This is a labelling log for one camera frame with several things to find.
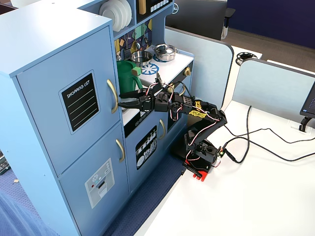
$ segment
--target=black robotic arm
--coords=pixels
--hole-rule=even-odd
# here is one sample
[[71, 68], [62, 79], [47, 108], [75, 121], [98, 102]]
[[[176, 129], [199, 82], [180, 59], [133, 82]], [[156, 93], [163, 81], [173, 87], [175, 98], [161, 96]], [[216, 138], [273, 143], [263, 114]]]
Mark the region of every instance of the black robotic arm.
[[213, 164], [223, 156], [221, 147], [215, 148], [207, 138], [214, 131], [227, 124], [223, 111], [211, 103], [195, 100], [194, 97], [169, 92], [169, 85], [164, 87], [157, 74], [156, 83], [148, 88], [121, 94], [121, 98], [136, 98], [131, 102], [118, 105], [140, 111], [169, 112], [173, 120], [183, 113], [199, 117], [200, 121], [188, 128], [180, 146], [185, 148], [186, 156], [183, 165], [194, 173], [194, 177], [203, 181]]

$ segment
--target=stainless steel pot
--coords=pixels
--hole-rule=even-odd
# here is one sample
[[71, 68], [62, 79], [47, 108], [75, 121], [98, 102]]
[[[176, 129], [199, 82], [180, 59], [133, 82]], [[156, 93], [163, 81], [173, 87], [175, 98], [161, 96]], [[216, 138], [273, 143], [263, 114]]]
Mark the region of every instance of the stainless steel pot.
[[171, 61], [175, 59], [176, 53], [178, 53], [178, 49], [172, 45], [160, 44], [153, 47], [156, 57], [162, 61]]
[[145, 66], [150, 63], [152, 54], [147, 51], [137, 51], [131, 54], [131, 60], [137, 66]]

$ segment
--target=cubicle divider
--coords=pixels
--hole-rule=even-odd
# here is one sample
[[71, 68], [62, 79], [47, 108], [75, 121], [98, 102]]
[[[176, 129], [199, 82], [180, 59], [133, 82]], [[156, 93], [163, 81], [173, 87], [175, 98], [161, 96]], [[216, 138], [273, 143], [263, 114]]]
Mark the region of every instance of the cubicle divider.
[[[248, 59], [240, 68], [233, 101], [300, 123], [302, 106], [315, 75], [259, 59]], [[308, 126], [315, 128], [315, 121]]]
[[191, 94], [221, 108], [234, 56], [232, 47], [169, 27], [165, 29], [165, 43], [194, 54]]

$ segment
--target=stacked plates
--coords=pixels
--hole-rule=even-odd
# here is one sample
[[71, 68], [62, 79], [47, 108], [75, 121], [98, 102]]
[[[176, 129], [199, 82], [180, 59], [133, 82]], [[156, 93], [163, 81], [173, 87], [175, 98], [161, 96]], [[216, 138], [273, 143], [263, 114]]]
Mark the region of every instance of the stacked plates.
[[101, 16], [113, 20], [113, 31], [120, 31], [131, 21], [131, 7], [127, 0], [109, 0], [99, 10]]

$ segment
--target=desk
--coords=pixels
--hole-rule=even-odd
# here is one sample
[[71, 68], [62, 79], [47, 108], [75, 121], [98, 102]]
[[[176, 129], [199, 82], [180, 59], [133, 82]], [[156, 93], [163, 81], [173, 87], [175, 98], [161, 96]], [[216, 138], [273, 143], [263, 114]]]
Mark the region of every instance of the desk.
[[277, 62], [277, 61], [267, 60], [267, 62], [271, 62], [271, 63], [273, 63], [273, 64], [282, 65], [282, 66], [285, 66], [285, 67], [289, 67], [289, 68], [291, 68], [291, 69], [296, 69], [296, 70], [300, 70], [300, 71], [303, 71], [303, 72], [306, 72], [306, 73], [310, 73], [310, 74], [315, 75], [314, 72], [311, 72], [311, 71], [308, 71], [308, 70], [303, 70], [303, 69], [301, 69], [301, 68], [294, 67], [294, 66], [287, 65], [287, 64], [283, 64], [283, 63], [280, 63], [280, 62]]
[[233, 57], [233, 61], [232, 61], [230, 75], [228, 77], [228, 83], [227, 83], [227, 88], [226, 88], [226, 92], [225, 92], [224, 103], [223, 103], [223, 106], [221, 108], [223, 111], [227, 108], [228, 104], [232, 101], [238, 72], [240, 70], [240, 66], [238, 64], [236, 64], [236, 62], [235, 62], [235, 60], [237, 58], [237, 54], [242, 53], [242, 52], [248, 52], [248, 53], [252, 53], [252, 54], [256, 55], [258, 59], [261, 59], [261, 57], [262, 57], [261, 53], [253, 52], [253, 51], [250, 51], [250, 50], [247, 50], [244, 48], [238, 48], [235, 46], [232, 46], [232, 48], [234, 50], [234, 57]]
[[[235, 134], [246, 132], [248, 106], [232, 101], [225, 113]], [[288, 141], [310, 139], [288, 120], [252, 109], [249, 128], [272, 128]], [[215, 146], [232, 136], [221, 128], [209, 137]], [[275, 153], [293, 159], [315, 151], [315, 141], [286, 144], [269, 131], [250, 135]], [[245, 140], [227, 149], [240, 160]], [[147, 230], [146, 236], [312, 236], [315, 233], [315, 156], [288, 163], [251, 145], [242, 165], [224, 156], [204, 182], [186, 171]]]

